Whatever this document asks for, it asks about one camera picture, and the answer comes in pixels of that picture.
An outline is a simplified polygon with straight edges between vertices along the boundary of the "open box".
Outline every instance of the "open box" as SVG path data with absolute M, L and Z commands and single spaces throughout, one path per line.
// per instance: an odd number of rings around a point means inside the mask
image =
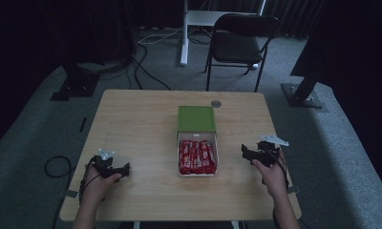
M 179 106 L 177 156 L 181 177 L 209 177 L 218 168 L 214 109 Z

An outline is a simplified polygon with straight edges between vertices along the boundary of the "wooden table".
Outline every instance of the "wooden table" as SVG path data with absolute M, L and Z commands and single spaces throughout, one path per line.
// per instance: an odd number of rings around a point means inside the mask
M 180 177 L 177 117 L 180 105 L 215 108 L 219 167 L 213 177 Z M 275 134 L 265 98 L 257 93 L 108 90 L 95 115 L 70 190 L 78 191 L 84 165 L 99 148 L 115 151 L 114 167 L 131 163 L 97 211 L 97 220 L 272 219 L 273 202 L 258 170 L 242 158 L 260 135 Z M 295 215 L 298 200 L 290 194 Z M 74 220 L 78 199 L 66 198 L 60 216 Z

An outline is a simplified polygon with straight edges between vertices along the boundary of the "person's right hand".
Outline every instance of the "person's right hand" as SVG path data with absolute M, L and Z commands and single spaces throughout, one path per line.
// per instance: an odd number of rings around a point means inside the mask
M 284 165 L 284 153 L 280 150 L 280 157 L 278 158 L 280 164 Z M 259 160 L 253 159 L 253 164 L 260 171 L 263 176 L 263 181 L 267 187 L 268 193 L 273 197 L 280 195 L 287 195 L 286 179 L 284 172 L 278 163 L 275 163 L 270 168 L 265 167 Z

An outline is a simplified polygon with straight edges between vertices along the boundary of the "green box lid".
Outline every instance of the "green box lid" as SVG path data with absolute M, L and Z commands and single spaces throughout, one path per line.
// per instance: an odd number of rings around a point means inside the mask
M 216 132 L 213 107 L 179 106 L 179 132 Z

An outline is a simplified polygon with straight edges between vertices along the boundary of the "person's hand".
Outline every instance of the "person's hand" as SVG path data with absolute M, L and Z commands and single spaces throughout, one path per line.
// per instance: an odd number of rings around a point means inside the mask
M 280 164 L 284 165 L 284 153 L 280 150 L 278 158 Z M 278 163 L 274 163 L 270 168 L 265 167 L 259 160 L 253 159 L 253 164 L 263 176 L 263 181 L 267 187 L 268 193 L 273 197 L 279 197 L 287 194 L 286 179 L 284 172 Z
M 113 184 L 122 177 L 121 174 L 114 174 L 108 178 L 103 178 L 96 168 L 89 164 L 89 170 L 86 177 L 86 188 L 84 189 L 81 204 L 97 207 L 105 198 Z

